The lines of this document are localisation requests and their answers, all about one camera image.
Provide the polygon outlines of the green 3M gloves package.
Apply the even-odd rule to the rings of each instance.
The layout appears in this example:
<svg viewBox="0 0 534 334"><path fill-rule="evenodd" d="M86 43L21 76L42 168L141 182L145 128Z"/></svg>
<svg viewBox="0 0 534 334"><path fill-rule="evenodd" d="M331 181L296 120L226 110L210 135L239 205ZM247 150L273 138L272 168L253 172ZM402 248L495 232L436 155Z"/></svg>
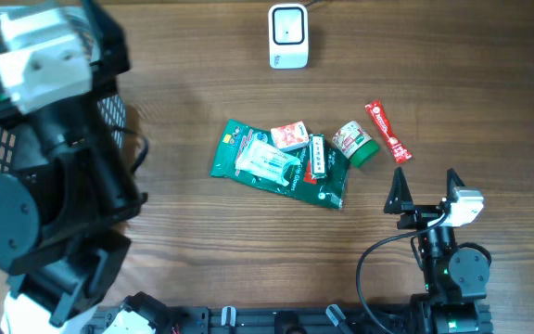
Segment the green 3M gloves package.
<svg viewBox="0 0 534 334"><path fill-rule="evenodd" d="M288 154L296 158L299 164L284 168L282 176L286 184L281 185L272 178L236 169L236 161L253 141L261 141L270 146L273 144L270 132L229 120L216 147L210 175L230 178L246 186L326 208L342 207L350 162L338 149L324 143L322 178L312 176L311 153L307 147L290 151Z"/></svg>

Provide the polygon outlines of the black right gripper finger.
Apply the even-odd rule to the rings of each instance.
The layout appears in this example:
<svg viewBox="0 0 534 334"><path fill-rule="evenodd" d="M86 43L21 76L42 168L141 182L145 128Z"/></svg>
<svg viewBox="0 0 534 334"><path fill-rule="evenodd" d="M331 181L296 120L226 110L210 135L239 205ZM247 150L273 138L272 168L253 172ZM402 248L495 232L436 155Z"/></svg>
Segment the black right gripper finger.
<svg viewBox="0 0 534 334"><path fill-rule="evenodd" d="M395 169L383 212L402 214L413 210L413 198L401 167Z"/></svg>
<svg viewBox="0 0 534 334"><path fill-rule="evenodd" d="M454 199L454 189L464 186L464 182L453 168L447 171L447 199Z"/></svg>

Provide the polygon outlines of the red white small box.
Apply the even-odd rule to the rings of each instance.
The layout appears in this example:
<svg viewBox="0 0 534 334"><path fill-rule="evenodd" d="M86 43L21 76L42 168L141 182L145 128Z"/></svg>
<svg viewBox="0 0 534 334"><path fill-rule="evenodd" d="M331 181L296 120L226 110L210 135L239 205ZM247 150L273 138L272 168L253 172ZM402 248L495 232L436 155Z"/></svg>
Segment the red white small box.
<svg viewBox="0 0 534 334"><path fill-rule="evenodd" d="M273 144L283 152L309 145L310 137L303 121L271 129Z"/></svg>

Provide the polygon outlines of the green lid spice jar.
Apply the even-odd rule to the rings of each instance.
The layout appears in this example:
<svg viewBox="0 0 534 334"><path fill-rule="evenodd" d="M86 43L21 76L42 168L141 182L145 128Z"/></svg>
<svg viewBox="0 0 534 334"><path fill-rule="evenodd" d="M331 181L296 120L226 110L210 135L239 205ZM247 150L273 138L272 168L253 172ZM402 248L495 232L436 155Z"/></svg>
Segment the green lid spice jar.
<svg viewBox="0 0 534 334"><path fill-rule="evenodd" d="M355 168L361 168L380 149L380 146L356 121L343 125L334 134L332 141Z"/></svg>

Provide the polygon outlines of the red stick sachet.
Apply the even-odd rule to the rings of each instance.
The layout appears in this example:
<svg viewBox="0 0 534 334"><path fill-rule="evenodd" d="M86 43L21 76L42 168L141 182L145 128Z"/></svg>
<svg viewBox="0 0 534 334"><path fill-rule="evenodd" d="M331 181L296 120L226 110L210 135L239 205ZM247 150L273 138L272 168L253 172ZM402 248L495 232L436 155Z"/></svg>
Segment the red stick sachet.
<svg viewBox="0 0 534 334"><path fill-rule="evenodd" d="M391 151L395 162L404 163L408 161L412 157L412 154L393 132L382 103L379 100L375 100L366 104L364 107L366 112L371 116L378 131L386 140L386 144Z"/></svg>

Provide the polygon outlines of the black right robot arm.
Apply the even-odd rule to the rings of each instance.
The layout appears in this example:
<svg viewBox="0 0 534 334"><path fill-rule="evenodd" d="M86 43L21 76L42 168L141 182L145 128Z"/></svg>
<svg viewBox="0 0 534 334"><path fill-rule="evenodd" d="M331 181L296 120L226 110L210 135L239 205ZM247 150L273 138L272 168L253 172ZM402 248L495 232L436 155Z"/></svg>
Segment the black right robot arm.
<svg viewBox="0 0 534 334"><path fill-rule="evenodd" d="M412 247L426 292L414 294L407 333L491 333L487 297L491 255L474 242L458 243L455 229L473 223L484 208L481 192L447 171L447 194L436 205L416 205L401 167L393 174L384 207L397 214L399 230L414 232Z"/></svg>

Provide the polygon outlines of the teal white wipes packet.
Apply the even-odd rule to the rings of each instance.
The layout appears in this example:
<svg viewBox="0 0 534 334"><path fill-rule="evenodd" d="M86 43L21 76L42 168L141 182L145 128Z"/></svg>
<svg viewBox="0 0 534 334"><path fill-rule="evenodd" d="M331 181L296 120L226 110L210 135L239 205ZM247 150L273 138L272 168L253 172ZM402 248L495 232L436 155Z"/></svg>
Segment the teal white wipes packet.
<svg viewBox="0 0 534 334"><path fill-rule="evenodd" d="M289 155L259 139L252 139L235 160L235 168L259 178L287 186L285 173L291 166L300 166L299 158Z"/></svg>

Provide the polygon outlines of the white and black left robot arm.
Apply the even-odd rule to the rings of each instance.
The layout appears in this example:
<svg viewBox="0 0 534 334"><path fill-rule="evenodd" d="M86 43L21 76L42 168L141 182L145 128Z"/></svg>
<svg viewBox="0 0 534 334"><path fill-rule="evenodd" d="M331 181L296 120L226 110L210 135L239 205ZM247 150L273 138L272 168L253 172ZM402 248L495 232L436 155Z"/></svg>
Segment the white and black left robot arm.
<svg viewBox="0 0 534 334"><path fill-rule="evenodd" d="M82 2L95 49L54 2L0 15L0 127L24 127L29 166L0 171L0 270L8 293L0 333L79 332L130 248L117 225L147 201L101 100L130 68L122 27Z"/></svg>

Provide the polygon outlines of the green white gum pack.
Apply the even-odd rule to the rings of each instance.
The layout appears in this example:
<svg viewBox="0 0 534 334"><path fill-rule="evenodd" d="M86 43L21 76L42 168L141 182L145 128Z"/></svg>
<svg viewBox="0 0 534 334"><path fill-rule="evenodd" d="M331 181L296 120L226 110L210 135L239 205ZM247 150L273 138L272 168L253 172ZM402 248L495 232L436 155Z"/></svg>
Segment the green white gum pack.
<svg viewBox="0 0 534 334"><path fill-rule="evenodd" d="M326 178L325 140L321 134L310 135L311 178Z"/></svg>

